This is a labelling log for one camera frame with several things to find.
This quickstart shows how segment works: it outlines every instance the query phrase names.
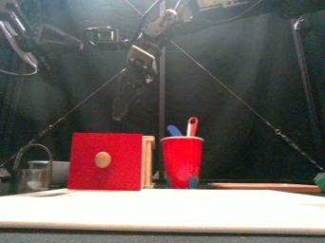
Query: red plastic cup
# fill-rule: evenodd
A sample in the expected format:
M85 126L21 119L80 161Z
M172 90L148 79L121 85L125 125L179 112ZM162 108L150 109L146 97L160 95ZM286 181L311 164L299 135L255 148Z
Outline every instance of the red plastic cup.
M198 137L167 137L162 139L162 157L170 188L196 188L202 147L203 140Z

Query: blue object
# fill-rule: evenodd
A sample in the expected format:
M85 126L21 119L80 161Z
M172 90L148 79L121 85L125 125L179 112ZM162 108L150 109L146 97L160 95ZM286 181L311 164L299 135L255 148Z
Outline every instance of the blue object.
M188 178L188 189L198 189L198 179L195 177Z
M178 130L178 128L174 125L167 126L167 132L171 137L183 136L182 132Z

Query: table surface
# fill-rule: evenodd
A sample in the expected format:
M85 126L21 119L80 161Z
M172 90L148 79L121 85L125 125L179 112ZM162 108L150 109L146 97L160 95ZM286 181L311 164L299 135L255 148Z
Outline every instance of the table surface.
M325 197L267 190L79 191L1 196L0 228L178 234L325 234Z

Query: wire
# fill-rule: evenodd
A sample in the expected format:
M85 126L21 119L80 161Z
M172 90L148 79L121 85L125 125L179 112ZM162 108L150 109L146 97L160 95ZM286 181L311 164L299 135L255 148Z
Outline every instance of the wire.
M18 76L18 77L25 77L25 76L32 76L32 75L37 74L37 69L35 69L35 71L30 73L14 73L14 72L9 72L6 70L0 69L0 73L5 73L5 74Z
M52 130L55 128L55 126L57 126L59 123L61 123L61 121L67 118L67 116L89 100L91 97L93 97L93 95L107 86L107 84L109 84L115 78L125 71L125 68L123 68L113 76L112 78L109 78L99 87L95 91L92 91L92 93L76 104L76 106L72 107L72 109L51 124L47 126L47 128L29 140L29 142L26 143L26 145L24 145L22 147L20 147L18 151L28 145L30 145L32 143L35 143L36 141L40 140L40 138L48 133L49 130ZM9 161L16 157L16 155L18 154L18 151L0 164L0 172L1 172L1 168L9 163Z

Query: black curtain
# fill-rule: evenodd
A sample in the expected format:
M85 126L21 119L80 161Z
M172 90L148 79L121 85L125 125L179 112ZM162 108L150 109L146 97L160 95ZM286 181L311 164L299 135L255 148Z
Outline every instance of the black curtain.
M83 41L84 29L100 26L116 28L120 38L129 39L140 15L128 3L144 13L154 0L41 1L39 19ZM155 9L148 19L154 21L158 16ZM318 11L307 16L303 48L322 130L325 15ZM176 125L184 134L187 119L198 117L198 136L204 139L202 178L311 181L315 166L273 129L279 129L325 165L314 147L289 19L277 12L238 18L175 36L164 51L166 125ZM63 121L39 140L55 160L69 160L73 132L141 133L155 136L159 143L159 82L147 86L124 121L112 120L115 79L96 91L125 67L125 55L125 50L108 52L85 46L83 51L55 59L49 72L40 71L29 78L1 74L1 160L61 117ZM44 157L33 149L24 160ZM156 171L158 151L154 167Z

